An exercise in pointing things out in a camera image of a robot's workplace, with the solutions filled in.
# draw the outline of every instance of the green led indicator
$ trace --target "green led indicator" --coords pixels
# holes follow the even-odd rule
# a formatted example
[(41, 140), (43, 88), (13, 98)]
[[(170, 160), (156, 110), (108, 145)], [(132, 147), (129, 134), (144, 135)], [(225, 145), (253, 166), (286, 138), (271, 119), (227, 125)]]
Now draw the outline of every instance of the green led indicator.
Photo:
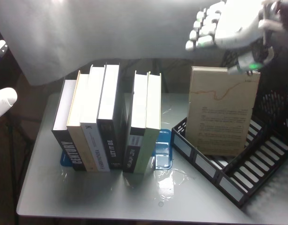
[(261, 63), (259, 63), (259, 62), (252, 63), (252, 64), (249, 65), (249, 69), (260, 69), (262, 67), (263, 67), (263, 65)]

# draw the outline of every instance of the book with orange line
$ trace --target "book with orange line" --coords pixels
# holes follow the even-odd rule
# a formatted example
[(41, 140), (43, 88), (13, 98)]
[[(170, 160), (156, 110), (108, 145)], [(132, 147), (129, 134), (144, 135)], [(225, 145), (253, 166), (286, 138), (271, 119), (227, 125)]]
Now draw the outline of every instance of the book with orange line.
[(244, 150), (260, 73), (229, 75), (226, 68), (192, 67), (186, 139), (205, 155)]

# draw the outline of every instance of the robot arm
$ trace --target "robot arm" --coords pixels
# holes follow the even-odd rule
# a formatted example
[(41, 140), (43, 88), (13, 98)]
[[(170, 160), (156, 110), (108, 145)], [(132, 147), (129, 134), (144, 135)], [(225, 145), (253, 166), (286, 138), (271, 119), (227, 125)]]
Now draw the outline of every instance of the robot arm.
[(288, 1), (227, 0), (197, 13), (186, 50), (217, 46), (250, 50), (228, 68), (231, 74), (257, 70), (274, 57), (272, 32), (288, 32)]
[[(7, 51), (7, 45), (4, 40), (0, 40), (0, 58)], [(17, 100), (17, 93), (12, 88), (0, 90), (0, 116), (8, 111)]]

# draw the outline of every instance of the book cover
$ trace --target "book cover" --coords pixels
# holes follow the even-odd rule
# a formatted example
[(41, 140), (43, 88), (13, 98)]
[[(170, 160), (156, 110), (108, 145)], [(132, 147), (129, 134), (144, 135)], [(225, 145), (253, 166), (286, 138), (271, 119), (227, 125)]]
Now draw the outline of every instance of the book cover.
[(186, 139), (205, 155), (244, 150), (260, 73), (229, 75), (226, 68), (193, 67)]
[(88, 78), (88, 74), (81, 74), (79, 71), (66, 126), (86, 170), (96, 172), (97, 167), (80, 124), (82, 103)]
[(146, 129), (147, 111), (147, 75), (134, 75), (133, 95), (131, 97), (128, 114), (128, 133), (126, 135), (126, 150), (124, 156), (123, 172), (133, 173), (139, 153), (142, 151), (142, 143)]
[(122, 169), (126, 109), (119, 85), (119, 65), (106, 65), (97, 125), (110, 169)]
[(97, 126), (97, 114), (104, 81), (104, 73), (105, 67), (91, 66), (80, 123), (97, 170), (100, 172), (109, 172), (110, 168)]
[(148, 74), (146, 129), (134, 173), (145, 173), (161, 129), (162, 76)]
[(76, 171), (86, 171), (83, 161), (76, 150), (75, 144), (67, 130), (66, 122), (69, 116), (76, 80), (65, 80), (59, 97), (59, 104), (55, 113), (52, 133), (60, 147), (70, 159)]

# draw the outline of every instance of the white table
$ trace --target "white table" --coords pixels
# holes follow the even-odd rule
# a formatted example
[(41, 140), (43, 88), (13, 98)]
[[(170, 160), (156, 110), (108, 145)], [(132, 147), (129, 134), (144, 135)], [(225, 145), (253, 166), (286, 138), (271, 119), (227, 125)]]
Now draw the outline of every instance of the white table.
[[(162, 96), (162, 128), (171, 129), (186, 116), (187, 97)], [(249, 208), (249, 217), (175, 150), (170, 170), (152, 171), (148, 167), (143, 177), (125, 177), (121, 171), (75, 172), (62, 167), (61, 148), (51, 132), (58, 98), (53, 94), (48, 100), (18, 202), (19, 215), (232, 224), (269, 220), (266, 223), (288, 224), (284, 215), (270, 219), (269, 211), (261, 211), (259, 203)]]

